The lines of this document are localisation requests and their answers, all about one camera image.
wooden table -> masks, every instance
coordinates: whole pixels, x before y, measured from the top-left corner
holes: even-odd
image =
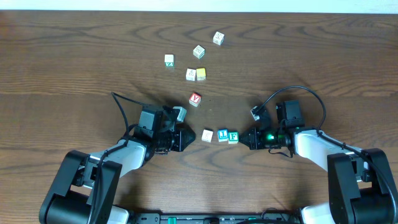
[[[261,212],[328,200],[327,173],[310,161],[200,141],[204,128],[240,133],[250,109],[288,85],[324,100],[323,129],[362,148],[379,147],[398,178],[398,16],[168,12],[0,13],[0,223],[37,223],[65,154],[101,151],[121,137],[111,91],[184,106],[197,140],[155,156],[119,182],[115,203],[135,211]],[[212,43],[225,34],[221,47]],[[196,45],[206,48],[199,60]],[[164,54],[175,55],[166,69]],[[207,80],[185,80],[205,67]],[[188,104],[192,92],[200,106]],[[321,107],[302,90],[308,125]],[[123,102],[130,123],[140,106]]]

green light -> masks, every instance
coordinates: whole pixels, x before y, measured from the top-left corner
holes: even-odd
[[[271,134],[268,134],[267,139],[268,139],[268,140],[272,140],[272,139],[274,139],[274,136],[271,135]]]

